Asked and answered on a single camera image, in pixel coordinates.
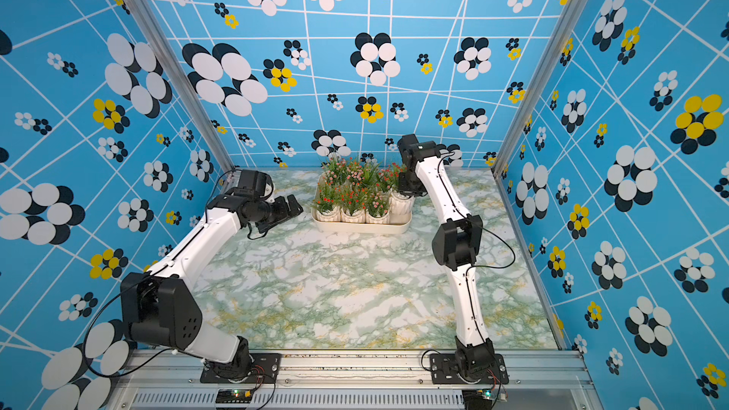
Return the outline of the pink potted gypsophila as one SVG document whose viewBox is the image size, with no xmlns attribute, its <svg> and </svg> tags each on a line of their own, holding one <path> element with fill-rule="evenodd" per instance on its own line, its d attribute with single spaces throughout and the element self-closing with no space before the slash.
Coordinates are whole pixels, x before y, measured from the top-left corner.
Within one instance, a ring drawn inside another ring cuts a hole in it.
<svg viewBox="0 0 729 410">
<path fill-rule="evenodd" d="M 345 182 L 360 188 L 375 187 L 379 183 L 379 164 L 375 159 L 359 161 L 349 159 L 346 164 Z"/>
</svg>

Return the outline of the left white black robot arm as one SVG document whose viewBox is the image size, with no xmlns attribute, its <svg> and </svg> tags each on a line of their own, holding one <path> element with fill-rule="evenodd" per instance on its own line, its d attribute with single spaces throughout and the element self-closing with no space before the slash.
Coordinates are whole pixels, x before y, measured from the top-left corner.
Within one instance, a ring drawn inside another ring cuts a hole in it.
<svg viewBox="0 0 729 410">
<path fill-rule="evenodd" d="M 241 381 L 252 374 L 248 341 L 211 325 L 192 294 L 201 273 L 242 228 L 264 235 L 303 213 L 295 196 L 272 201 L 222 195 L 176 248 L 146 273 L 130 273 L 121 283 L 125 336 L 154 347 L 195 356 L 216 376 Z"/>
</svg>

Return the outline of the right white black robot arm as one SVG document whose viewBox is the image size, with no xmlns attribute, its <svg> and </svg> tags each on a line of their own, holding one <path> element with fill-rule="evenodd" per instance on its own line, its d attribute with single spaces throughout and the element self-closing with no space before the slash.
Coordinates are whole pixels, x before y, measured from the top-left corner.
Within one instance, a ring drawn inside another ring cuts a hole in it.
<svg viewBox="0 0 729 410">
<path fill-rule="evenodd" d="M 437 263 L 448 269 L 457 315 L 455 359 L 459 375 L 475 383 L 497 365 L 493 342 L 478 301 L 475 275 L 483 233 L 480 216 L 462 203 L 445 168 L 445 147 L 421 142 L 416 135 L 398 141 L 404 172 L 398 176 L 398 192 L 412 197 L 429 197 L 440 223 L 432 240 Z"/>
</svg>

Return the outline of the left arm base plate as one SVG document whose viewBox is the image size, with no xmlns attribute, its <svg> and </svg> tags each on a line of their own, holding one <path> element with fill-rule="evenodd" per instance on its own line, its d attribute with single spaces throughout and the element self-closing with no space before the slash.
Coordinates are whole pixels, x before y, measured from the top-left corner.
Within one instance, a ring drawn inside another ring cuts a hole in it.
<svg viewBox="0 0 729 410">
<path fill-rule="evenodd" d="M 231 364 L 205 364 L 199 381 L 217 385 L 275 383 L 282 359 L 280 353 L 249 353 Z"/>
</svg>

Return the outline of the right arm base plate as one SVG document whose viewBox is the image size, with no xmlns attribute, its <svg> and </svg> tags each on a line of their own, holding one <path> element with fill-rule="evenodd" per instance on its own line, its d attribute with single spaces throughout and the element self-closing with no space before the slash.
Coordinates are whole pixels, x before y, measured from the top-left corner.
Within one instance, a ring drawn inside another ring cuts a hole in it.
<svg viewBox="0 0 729 410">
<path fill-rule="evenodd" d="M 454 353 L 431 352 L 424 360 L 424 369 L 430 373 L 434 385 L 508 385 L 510 377 L 504 358 L 495 355 L 491 363 L 481 362 L 465 366 Z"/>
</svg>

